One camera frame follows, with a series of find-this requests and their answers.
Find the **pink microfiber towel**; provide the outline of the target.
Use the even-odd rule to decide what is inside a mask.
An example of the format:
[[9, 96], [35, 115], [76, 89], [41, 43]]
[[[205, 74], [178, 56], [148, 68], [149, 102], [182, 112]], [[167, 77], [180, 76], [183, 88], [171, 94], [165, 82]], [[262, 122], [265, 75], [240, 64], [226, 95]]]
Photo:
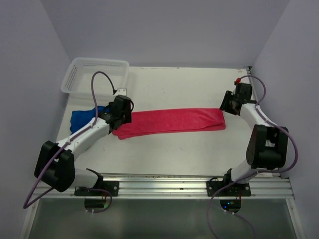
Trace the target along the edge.
[[118, 139], [162, 133], [219, 131], [226, 129], [217, 108], [184, 108], [132, 113], [132, 122], [113, 131]]

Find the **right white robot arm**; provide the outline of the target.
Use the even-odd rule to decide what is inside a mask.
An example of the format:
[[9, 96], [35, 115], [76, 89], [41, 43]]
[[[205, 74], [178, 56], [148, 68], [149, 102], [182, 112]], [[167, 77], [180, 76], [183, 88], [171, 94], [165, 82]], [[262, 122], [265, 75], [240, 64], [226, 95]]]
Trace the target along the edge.
[[220, 109], [226, 113], [240, 116], [251, 128], [251, 136], [243, 162], [229, 169], [222, 183], [226, 195], [234, 195], [240, 184], [247, 184], [253, 173], [281, 169], [286, 163], [288, 137], [286, 128], [278, 127], [261, 111], [257, 101], [252, 99], [252, 86], [235, 83], [234, 91], [226, 91]]

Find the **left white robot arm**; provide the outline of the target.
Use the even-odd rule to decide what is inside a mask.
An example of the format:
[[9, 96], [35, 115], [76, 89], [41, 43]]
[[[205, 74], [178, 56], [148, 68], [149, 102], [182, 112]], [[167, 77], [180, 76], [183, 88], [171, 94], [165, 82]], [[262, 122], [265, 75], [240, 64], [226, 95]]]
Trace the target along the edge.
[[58, 192], [70, 187], [86, 188], [96, 196], [104, 189], [103, 176], [92, 169], [76, 169], [76, 159], [99, 139], [106, 137], [123, 124], [132, 122], [133, 101], [117, 95], [103, 111], [69, 137], [59, 141], [47, 141], [41, 147], [34, 175]]

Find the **blue microfiber towel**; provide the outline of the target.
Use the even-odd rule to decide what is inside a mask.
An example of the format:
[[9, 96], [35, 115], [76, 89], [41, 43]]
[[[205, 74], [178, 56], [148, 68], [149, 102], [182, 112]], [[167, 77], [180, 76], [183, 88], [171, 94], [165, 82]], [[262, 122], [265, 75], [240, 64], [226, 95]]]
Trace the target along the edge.
[[95, 116], [95, 108], [87, 111], [73, 111], [70, 119], [71, 134], [74, 134], [81, 128], [85, 127], [91, 120], [95, 120]]

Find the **white plastic basket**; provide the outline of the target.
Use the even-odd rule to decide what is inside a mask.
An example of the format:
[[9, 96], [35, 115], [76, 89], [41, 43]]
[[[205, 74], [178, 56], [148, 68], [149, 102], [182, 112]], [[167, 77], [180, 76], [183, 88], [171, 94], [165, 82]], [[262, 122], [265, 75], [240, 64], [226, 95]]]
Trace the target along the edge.
[[68, 67], [61, 91], [73, 97], [112, 101], [118, 88], [127, 88], [129, 63], [121, 60], [75, 58]]

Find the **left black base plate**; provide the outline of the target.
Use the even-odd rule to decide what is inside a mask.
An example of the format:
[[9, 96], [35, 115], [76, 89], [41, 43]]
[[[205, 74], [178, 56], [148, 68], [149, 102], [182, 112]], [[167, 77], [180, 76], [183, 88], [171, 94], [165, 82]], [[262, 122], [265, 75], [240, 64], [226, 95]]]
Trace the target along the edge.
[[112, 197], [116, 197], [119, 191], [119, 181], [100, 181], [93, 188], [76, 187], [74, 195], [79, 197], [104, 197], [109, 192]]

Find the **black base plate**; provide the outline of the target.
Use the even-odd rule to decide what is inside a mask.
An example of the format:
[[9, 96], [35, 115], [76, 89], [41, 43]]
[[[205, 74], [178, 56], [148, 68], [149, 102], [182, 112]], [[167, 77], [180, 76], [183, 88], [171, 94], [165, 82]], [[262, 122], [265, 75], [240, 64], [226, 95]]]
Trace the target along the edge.
[[250, 197], [252, 195], [249, 184], [231, 184], [224, 180], [218, 180], [217, 177], [213, 177], [206, 181], [206, 191], [208, 197], [212, 197], [218, 190], [219, 197]]
[[79, 197], [104, 197], [109, 192], [112, 197], [116, 197], [119, 191], [119, 181], [100, 181], [93, 188], [76, 187], [74, 195]]

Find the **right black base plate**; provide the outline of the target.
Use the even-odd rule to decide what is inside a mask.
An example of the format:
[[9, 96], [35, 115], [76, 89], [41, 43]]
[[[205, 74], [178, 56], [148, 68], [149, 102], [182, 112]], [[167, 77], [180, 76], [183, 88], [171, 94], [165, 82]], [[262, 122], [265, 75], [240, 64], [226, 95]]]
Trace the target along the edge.
[[231, 184], [224, 180], [218, 180], [217, 177], [213, 177], [206, 181], [206, 191], [208, 197], [212, 197], [218, 190], [219, 197], [250, 197], [252, 195], [249, 184]]

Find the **aluminium mounting rail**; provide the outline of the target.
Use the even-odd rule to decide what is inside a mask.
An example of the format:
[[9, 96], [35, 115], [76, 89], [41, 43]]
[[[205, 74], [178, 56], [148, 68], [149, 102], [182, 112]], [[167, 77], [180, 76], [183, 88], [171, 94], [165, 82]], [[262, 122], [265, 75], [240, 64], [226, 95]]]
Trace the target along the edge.
[[[111, 175], [104, 180], [114, 181], [116, 199], [209, 199], [207, 176], [164, 176], [164, 175]], [[280, 177], [255, 177], [249, 182], [245, 193], [232, 196], [215, 196], [215, 199], [293, 199], [294, 193], [288, 179]]]

